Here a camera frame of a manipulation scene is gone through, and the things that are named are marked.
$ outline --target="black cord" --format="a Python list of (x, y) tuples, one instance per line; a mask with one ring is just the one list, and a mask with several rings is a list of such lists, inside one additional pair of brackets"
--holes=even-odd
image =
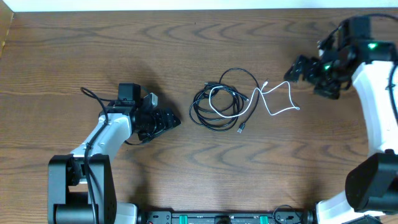
[(148, 89), (146, 88), (146, 87), (144, 87), (144, 86), (141, 86), (141, 88), (147, 93), (147, 95), (149, 95), (150, 93), (149, 93), (149, 91), (148, 91)]
[(81, 87), (81, 88), (80, 88), (80, 91), (81, 91), (82, 93), (84, 93), (84, 95), (86, 95), (86, 96), (88, 96), (88, 97), (91, 97), (92, 99), (102, 100), (102, 101), (107, 101), (107, 102), (113, 101), (113, 100), (109, 100), (109, 99), (99, 98), (99, 97), (96, 96), (92, 91), (90, 91), (89, 89), (84, 88), (84, 87)]
[(143, 145), (143, 143), (138, 143), (138, 144), (129, 143), (127, 140), (125, 140), (124, 143), (128, 144), (129, 146), (141, 146), (141, 145)]
[(272, 212), (272, 219), (274, 220), (274, 222), (276, 223), (276, 224), (281, 224), (281, 222), (280, 221), (278, 221), (276, 218), (275, 218), (275, 214), (276, 214), (276, 211), (278, 211), (278, 209), (280, 209), (280, 208), (282, 208), (282, 207), (289, 207), (290, 209), (292, 209), (293, 210), (293, 212), (296, 214), (296, 216), (298, 217), (298, 219), (299, 219), (299, 221), (297, 222), (297, 223), (293, 223), (293, 224), (300, 224), (301, 223), (301, 215), (299, 215), (297, 212), (296, 212), (296, 210), (294, 210), (294, 208), (293, 207), (291, 207), (290, 205), (279, 205), (275, 210), (274, 210), (274, 212)]
[(393, 81), (392, 78), (394, 77), (394, 74), (395, 74), (395, 71), (396, 71), (397, 67), (398, 67), (398, 62), (395, 62), (394, 66), (391, 69), (390, 76), (388, 78), (388, 87), (387, 88), (388, 88), (389, 93), (390, 93), (390, 100), (391, 100), (392, 110), (394, 112), (394, 116), (396, 117), (396, 121), (397, 121), (397, 124), (398, 124), (398, 111), (397, 111), (397, 105), (396, 105), (396, 101), (394, 99), (394, 91), (393, 91), (393, 88), (395, 87), (395, 84), (393, 84), (393, 82), (392, 82)]
[(90, 91), (89, 89), (84, 88), (84, 87), (81, 87), (80, 90), (86, 96), (96, 99), (99, 102), (99, 104), (101, 105), (102, 110), (104, 111), (104, 115), (105, 115), (105, 121), (104, 121), (103, 125), (99, 128), (99, 130), (94, 134), (94, 136), (87, 143), (85, 157), (84, 157), (84, 168), (85, 168), (85, 174), (86, 174), (86, 180), (87, 180), (88, 193), (89, 193), (90, 199), (91, 199), (91, 207), (93, 209), (94, 223), (98, 223), (98, 214), (97, 214), (97, 210), (95, 208), (96, 204), (95, 204), (95, 198), (94, 198), (93, 185), (91, 183), (91, 178), (90, 178), (90, 167), (88, 165), (88, 163), (89, 163), (88, 153), (91, 150), (92, 145), (95, 142), (96, 138), (101, 134), (102, 130), (108, 125), (108, 122), (109, 122), (108, 112), (106, 111), (105, 105), (102, 102), (102, 100), (103, 101), (112, 101), (112, 100), (101, 99), (97, 95), (95, 95), (92, 91)]
[(384, 13), (366, 14), (366, 15), (363, 15), (363, 17), (385, 17), (385, 18), (389, 18), (389, 19), (398, 21), (398, 17), (390, 15), (390, 14), (384, 14)]
[(339, 28), (340, 28), (340, 27), (337, 27), (336, 29), (334, 29), (334, 30), (329, 34), (328, 38), (326, 38), (326, 39), (331, 38), (331, 37), (338, 31)]
[[(209, 118), (206, 116), (203, 116), (201, 114), (205, 113), (205, 114), (216, 114), (215, 111), (213, 110), (208, 110), (208, 109), (204, 109), (201, 106), (199, 106), (199, 103), (201, 102), (201, 100), (204, 99), (208, 99), (209, 98), (209, 94), (207, 93), (208, 91), (210, 91), (211, 89), (213, 89), (214, 87), (219, 87), (218, 89), (214, 90), (214, 93), (211, 93), (211, 97), (214, 97), (220, 90), (224, 90), (226, 92), (228, 92), (231, 96), (232, 96), (232, 103), (227, 106), (226, 108), (222, 109), (222, 110), (217, 110), (217, 112), (222, 113), (230, 108), (232, 108), (233, 112), (231, 115), (229, 116), (234, 116), (239, 114), (244, 107), (244, 102), (245, 101), (249, 101), (249, 98), (247, 98), (247, 96), (245, 96), (244, 94), (240, 93), (237, 91), (237, 89), (235, 89), (235, 87), (233, 86), (228, 86), (225, 84), (221, 84), (221, 81), (224, 77), (225, 74), (227, 74), (230, 71), (233, 70), (238, 70), (238, 71), (243, 71), (246, 72), (248, 75), (250, 75), (253, 80), (256, 82), (257, 87), (259, 88), (259, 83), (257, 82), (256, 78), (254, 77), (254, 75), (252, 75), (250, 72), (248, 72), (247, 70), (243, 69), (243, 68), (230, 68), (227, 71), (225, 71), (221, 77), (220, 80), (214, 83), (206, 83), (204, 89), (202, 89), (201, 91), (199, 91), (195, 97), (193, 98), (193, 103), (191, 104), (190, 108), (189, 108), (189, 117), (191, 118), (191, 120), (199, 125), (199, 126), (204, 126), (212, 131), (216, 131), (216, 132), (224, 132), (227, 131), (229, 129), (231, 129), (236, 122), (238, 121), (238, 117), (235, 118)], [(251, 117), (251, 115), (253, 114), (254, 110), (257, 107), (258, 101), (259, 101), (259, 97), (260, 94), (257, 94), (257, 100), (256, 103), (254, 104), (254, 108), (251, 110), (249, 116), (241, 123), (241, 125), (239, 126), (239, 132), (241, 132), (246, 124), (246, 122), (248, 121), (248, 119)], [(192, 109), (195, 111), (195, 113), (197, 114), (197, 118), (199, 120), (195, 121), (192, 117)], [(210, 123), (210, 122), (219, 122), (219, 121), (223, 121), (223, 120), (229, 120), (227, 123), (225, 124), (214, 124), (214, 123)]]

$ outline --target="green light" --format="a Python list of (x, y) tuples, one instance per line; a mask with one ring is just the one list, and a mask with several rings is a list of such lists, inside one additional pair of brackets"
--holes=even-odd
[(377, 47), (377, 44), (371, 43), (371, 44), (368, 44), (368, 47), (369, 47), (369, 49), (373, 50), (374, 48)]

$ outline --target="white cable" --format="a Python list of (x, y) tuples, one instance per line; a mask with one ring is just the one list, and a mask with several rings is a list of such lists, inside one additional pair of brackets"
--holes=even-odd
[[(264, 95), (265, 95), (265, 94), (268, 94), (268, 93), (270, 93), (270, 92), (272, 92), (272, 91), (274, 91), (276, 88), (280, 87), (281, 85), (283, 85), (283, 84), (285, 84), (285, 83), (287, 83), (287, 86), (289, 87), (289, 100), (290, 100), (290, 103), (292, 104), (292, 106), (289, 107), (289, 108), (285, 108), (285, 109), (283, 109), (283, 110), (280, 110), (280, 111), (278, 111), (278, 112), (276, 112), (276, 113), (271, 113), (271, 112), (269, 111), (268, 106), (267, 106), (267, 102), (266, 102), (266, 99), (264, 98)], [(263, 93), (263, 92), (262, 92), (262, 89), (264, 89), (264, 87), (265, 87), (267, 84), (268, 84), (268, 81), (265, 81), (264, 84), (262, 85), (261, 90), (260, 90), (259, 88), (257, 88), (257, 87), (253, 90), (253, 93), (252, 93), (252, 95), (251, 95), (251, 99), (250, 99), (250, 102), (249, 102), (248, 106), (247, 106), (246, 109), (245, 109), (242, 113), (240, 113), (240, 114), (233, 115), (233, 116), (225, 116), (225, 115), (223, 115), (222, 113), (218, 112), (217, 109), (214, 108), (213, 105), (211, 104), (211, 93), (212, 93), (215, 89), (217, 89), (217, 88), (223, 88), (223, 86), (216, 86), (216, 87), (214, 87), (214, 88), (211, 89), (210, 94), (209, 94), (209, 105), (210, 105), (211, 109), (213, 109), (213, 110), (214, 110), (218, 115), (220, 115), (221, 117), (223, 117), (223, 118), (235, 118), (235, 117), (237, 117), (237, 116), (241, 116), (242, 114), (244, 114), (244, 113), (249, 109), (249, 107), (250, 107), (250, 105), (251, 105), (251, 102), (252, 102), (252, 100), (253, 100), (253, 96), (254, 96), (256, 90), (258, 90), (258, 91), (260, 91), (262, 100), (264, 100), (264, 104), (265, 104), (265, 106), (266, 106), (266, 108), (267, 108), (267, 111), (268, 111), (269, 115), (271, 115), (271, 116), (277, 115), (277, 114), (279, 114), (279, 113), (281, 113), (281, 112), (283, 112), (283, 111), (286, 111), (286, 110), (291, 110), (291, 109), (299, 110), (299, 109), (300, 109), (298, 106), (295, 106), (295, 105), (293, 104), (292, 95), (291, 95), (291, 92), (290, 92), (290, 83), (289, 83), (288, 81), (284, 81), (284, 82), (282, 82), (281, 84), (275, 86), (273, 89), (271, 89), (271, 90), (269, 90), (269, 91)]]

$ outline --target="wood grain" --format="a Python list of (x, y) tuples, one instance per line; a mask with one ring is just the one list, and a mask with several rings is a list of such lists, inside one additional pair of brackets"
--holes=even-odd
[[(77, 147), (100, 111), (79, 87), (115, 98), (121, 82), (156, 93), (182, 125), (148, 145), (122, 146), (112, 164), (119, 201), (260, 211), (334, 196), (368, 152), (355, 91), (332, 101), (313, 95), (307, 83), (294, 84), (300, 111), (270, 117), (259, 104), (242, 134), (237, 126), (226, 133), (196, 126), (188, 108), (204, 82), (230, 67), (277, 85), (296, 56), (316, 55), (316, 41), (342, 19), (368, 12), (374, 10), (16, 14), (0, 60), (0, 222), (47, 221), (47, 164)], [(397, 24), (374, 23), (376, 38), (398, 40)], [(239, 72), (225, 82), (245, 94), (254, 86)], [(286, 87), (268, 100), (273, 110), (287, 106)]]

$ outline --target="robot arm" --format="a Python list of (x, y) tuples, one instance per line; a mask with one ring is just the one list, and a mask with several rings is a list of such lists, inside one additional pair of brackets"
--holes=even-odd
[[(387, 86), (394, 62), (373, 61), (359, 65), (352, 77), (361, 100), (369, 140), (369, 154), (392, 149), (398, 154), (398, 125), (391, 106)], [(398, 78), (398, 70), (393, 77)]]
[(359, 223), (398, 211), (398, 126), (389, 91), (389, 80), (398, 77), (396, 47), (371, 38), (368, 16), (349, 18), (337, 31), (337, 48), (332, 33), (319, 43), (320, 59), (300, 56), (285, 79), (298, 81), (302, 74), (316, 94), (334, 100), (353, 84), (363, 107), (369, 158), (348, 174), (345, 191), (307, 212), (308, 223)]
[[(386, 90), (386, 87), (388, 86), (389, 75), (391, 74), (393, 66), (393, 62), (376, 61), (367, 65), (365, 63), (362, 63), (352, 77), (353, 86), (355, 87), (361, 100), (364, 118), (366, 121), (366, 128), (368, 131), (369, 140), (368, 157), (371, 157), (377, 153), (384, 153), (388, 149), (392, 149), (395, 154), (398, 154), (398, 148), (396, 148), (396, 146), (398, 146), (398, 126), (391, 108), (389, 92)], [(398, 77), (397, 70), (395, 71), (395, 73), (396, 74), (394, 75), (394, 77)], [(394, 94), (395, 98), (398, 98), (398, 93), (396, 91), (394, 92)], [(357, 168), (357, 172), (355, 173), (363, 173), (364, 169), (370, 168), (368, 166), (365, 166), (363, 169)], [(378, 186), (377, 190), (380, 193), (378, 195), (379, 198), (383, 198), (383, 195), (386, 195), (388, 188), (390, 188), (390, 186), (392, 185), (391, 181), (394, 180), (394, 176), (394, 172), (392, 172), (389, 178), (380, 177), (379, 180), (373, 181), (373, 184), (378, 184), (377, 181), (382, 182), (383, 180), (390, 180), (389, 184), (387, 184), (387, 188), (386, 186), (384, 186), (383, 189), (383, 186)], [(356, 184), (350, 182), (349, 178), (346, 183), (346, 188), (347, 187), (353, 187), (353, 191), (357, 190)], [(319, 223), (345, 223), (351, 220), (355, 220), (357, 218), (364, 217), (366, 215), (379, 217), (385, 215), (383, 210), (394, 209), (394, 207), (397, 206), (396, 204), (389, 204), (390, 200), (386, 200), (383, 201), (382, 204), (377, 205), (379, 211), (368, 210), (365, 212), (355, 212), (355, 209), (348, 202), (346, 191), (347, 189), (334, 196), (333, 198), (317, 204), (316, 211), (317, 220)]]
[[(153, 93), (143, 99), (140, 93), (139, 85), (119, 84), (118, 99), (99, 114), (98, 124), (86, 140), (71, 154), (50, 160), (49, 223), (96, 223), (94, 217), (98, 223), (136, 223), (137, 207), (116, 201), (111, 162), (133, 133), (137, 133), (144, 144), (181, 123), (171, 109), (155, 109), (157, 97)], [(85, 156), (89, 161), (89, 174), (85, 169)], [(69, 191), (69, 186), (78, 184), (88, 184), (92, 192)]]

